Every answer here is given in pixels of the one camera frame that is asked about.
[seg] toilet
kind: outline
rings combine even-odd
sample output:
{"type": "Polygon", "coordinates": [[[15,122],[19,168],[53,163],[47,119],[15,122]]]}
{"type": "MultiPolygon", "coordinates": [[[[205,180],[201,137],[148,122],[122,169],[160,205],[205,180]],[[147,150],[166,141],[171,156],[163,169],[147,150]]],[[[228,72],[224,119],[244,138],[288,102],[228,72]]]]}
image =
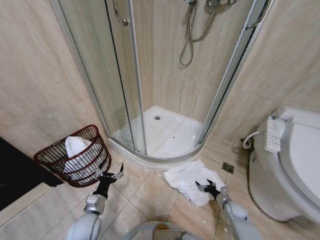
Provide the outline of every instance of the toilet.
{"type": "Polygon", "coordinates": [[[288,221],[303,215],[320,224],[320,114],[279,107],[279,152],[266,150],[266,119],[254,137],[249,186],[256,204],[270,217],[288,221]]]}

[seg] bidet control panel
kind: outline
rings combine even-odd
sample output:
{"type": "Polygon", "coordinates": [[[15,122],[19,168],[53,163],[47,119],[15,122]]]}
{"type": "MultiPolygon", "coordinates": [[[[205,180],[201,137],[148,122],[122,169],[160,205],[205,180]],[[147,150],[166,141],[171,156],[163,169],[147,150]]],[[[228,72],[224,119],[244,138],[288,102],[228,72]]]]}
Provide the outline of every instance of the bidet control panel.
{"type": "Polygon", "coordinates": [[[265,141],[264,149],[272,152],[280,152],[281,134],[285,129],[285,123],[280,119],[273,119],[268,117],[266,121],[266,129],[264,131],[265,141]]]}

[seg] shower enclosure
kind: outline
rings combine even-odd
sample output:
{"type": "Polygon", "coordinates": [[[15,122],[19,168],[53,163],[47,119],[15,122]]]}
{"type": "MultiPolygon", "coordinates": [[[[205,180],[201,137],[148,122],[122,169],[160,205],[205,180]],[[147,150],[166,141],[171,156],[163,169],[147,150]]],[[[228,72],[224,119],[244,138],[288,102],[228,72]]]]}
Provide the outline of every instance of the shower enclosure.
{"type": "Polygon", "coordinates": [[[147,165],[197,156],[271,1],[193,2],[192,35],[211,25],[181,67],[185,1],[50,0],[110,142],[147,165]]]}

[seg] red wire basket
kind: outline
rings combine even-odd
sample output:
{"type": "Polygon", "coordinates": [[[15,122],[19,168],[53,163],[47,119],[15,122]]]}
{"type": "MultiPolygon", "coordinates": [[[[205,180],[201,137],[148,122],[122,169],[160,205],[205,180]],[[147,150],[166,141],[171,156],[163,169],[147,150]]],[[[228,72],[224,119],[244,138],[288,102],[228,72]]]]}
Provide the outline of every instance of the red wire basket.
{"type": "Polygon", "coordinates": [[[111,165],[108,152],[99,130],[95,125],[86,126],[70,136],[77,136],[89,140],[91,144],[82,152],[68,158],[65,146],[66,138],[38,151],[33,159],[60,176],[71,186],[82,188],[98,181],[95,170],[99,168],[107,172],[111,165]]]}

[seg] floor drain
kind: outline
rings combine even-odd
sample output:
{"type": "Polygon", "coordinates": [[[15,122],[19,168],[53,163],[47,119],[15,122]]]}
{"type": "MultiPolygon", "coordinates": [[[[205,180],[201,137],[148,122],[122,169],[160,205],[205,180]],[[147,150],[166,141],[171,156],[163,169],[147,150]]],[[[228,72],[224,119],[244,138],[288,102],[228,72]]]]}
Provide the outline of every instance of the floor drain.
{"type": "Polygon", "coordinates": [[[223,162],[222,169],[230,174],[234,174],[235,167],[229,163],[223,162]]]}

